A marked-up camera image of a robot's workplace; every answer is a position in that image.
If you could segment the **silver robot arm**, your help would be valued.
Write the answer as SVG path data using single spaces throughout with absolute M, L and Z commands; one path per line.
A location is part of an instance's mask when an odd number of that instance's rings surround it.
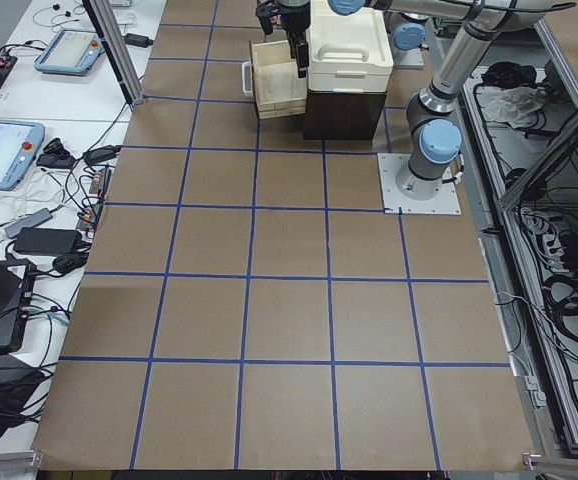
M 371 8 L 461 21 L 440 69 L 407 107 L 411 136 L 419 141 L 422 139 L 420 122 L 445 119 L 452 113 L 460 89 L 500 33 L 529 28 L 546 14 L 571 9 L 576 4 L 571 1 L 559 4 L 553 1 L 330 1 L 328 6 L 341 16 Z M 291 55 L 300 59 L 299 74 L 304 76 L 308 66 L 305 32 L 311 23 L 310 3 L 258 1 L 255 15 L 266 34 L 273 31 L 272 19 L 280 19 L 292 48 Z

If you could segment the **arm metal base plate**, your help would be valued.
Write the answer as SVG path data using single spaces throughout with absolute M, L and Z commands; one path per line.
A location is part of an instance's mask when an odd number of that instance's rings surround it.
M 409 169 L 409 154 L 379 153 L 378 173 L 386 214 L 449 215 L 461 214 L 456 182 L 450 170 L 436 180 L 421 180 Z

